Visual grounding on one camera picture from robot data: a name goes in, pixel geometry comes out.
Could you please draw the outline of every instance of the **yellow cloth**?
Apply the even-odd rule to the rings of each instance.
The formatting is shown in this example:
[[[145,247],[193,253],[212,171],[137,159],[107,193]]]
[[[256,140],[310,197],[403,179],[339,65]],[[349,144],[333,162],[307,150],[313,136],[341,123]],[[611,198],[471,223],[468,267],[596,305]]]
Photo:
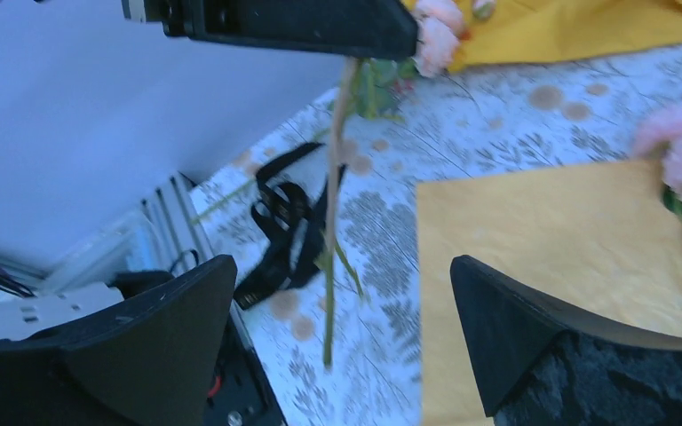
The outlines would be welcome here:
[[[404,0],[412,8],[416,0]],[[456,0],[472,21],[472,0]],[[682,0],[497,0],[448,68],[550,63],[682,43]]]
[[[682,226],[660,166],[593,164],[417,188],[424,426],[485,419],[449,278],[471,255],[586,310],[682,336]]]

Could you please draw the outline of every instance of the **screw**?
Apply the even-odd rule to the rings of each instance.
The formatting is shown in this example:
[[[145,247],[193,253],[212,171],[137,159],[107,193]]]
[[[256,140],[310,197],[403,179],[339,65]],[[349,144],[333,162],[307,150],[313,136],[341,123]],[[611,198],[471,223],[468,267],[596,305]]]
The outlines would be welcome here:
[[[228,414],[228,426],[242,426],[242,415],[232,411]]]

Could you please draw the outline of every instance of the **wall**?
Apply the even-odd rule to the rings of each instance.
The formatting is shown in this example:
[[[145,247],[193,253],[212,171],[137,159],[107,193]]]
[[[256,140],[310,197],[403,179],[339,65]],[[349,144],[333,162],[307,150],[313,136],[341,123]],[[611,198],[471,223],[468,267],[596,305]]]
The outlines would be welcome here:
[[[176,170],[205,179],[338,58],[172,40],[121,0],[0,3],[0,255],[55,265]]]

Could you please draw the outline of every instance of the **floor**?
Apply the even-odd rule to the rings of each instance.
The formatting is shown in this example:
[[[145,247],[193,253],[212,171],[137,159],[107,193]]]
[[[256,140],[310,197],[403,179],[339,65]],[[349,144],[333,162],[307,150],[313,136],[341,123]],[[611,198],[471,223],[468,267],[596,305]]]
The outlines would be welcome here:
[[[328,127],[330,96],[196,189],[195,207],[218,203],[261,164]],[[471,68],[418,81],[399,105],[401,122],[350,120],[339,238],[371,303],[361,303],[348,277],[337,276],[329,372],[321,361],[322,277],[244,314],[288,424],[419,424],[417,182],[625,159],[637,121],[680,98],[682,46],[551,66]],[[325,167],[319,152],[286,178],[319,194]],[[247,185],[204,222],[215,251],[233,255],[241,277],[266,248],[249,215],[257,197]]]

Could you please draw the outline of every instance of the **black ribbon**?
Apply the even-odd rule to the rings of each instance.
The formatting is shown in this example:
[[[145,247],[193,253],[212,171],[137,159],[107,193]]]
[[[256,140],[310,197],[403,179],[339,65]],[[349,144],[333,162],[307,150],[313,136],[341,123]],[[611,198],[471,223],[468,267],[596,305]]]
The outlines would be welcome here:
[[[258,266],[234,291],[234,300],[243,310],[263,302],[279,290],[306,286],[320,271],[314,261],[325,249],[322,231],[325,230],[328,210],[327,179],[314,206],[310,205],[309,197],[299,185],[285,181],[271,187],[268,181],[321,146],[323,144],[318,142],[300,145],[272,160],[255,175],[260,198],[252,204],[250,214],[270,245]],[[339,186],[345,170],[345,166],[339,168]],[[258,210],[260,206],[266,211],[265,214]],[[297,237],[297,229],[304,220],[307,221],[305,239],[297,264],[292,268],[291,248]]]

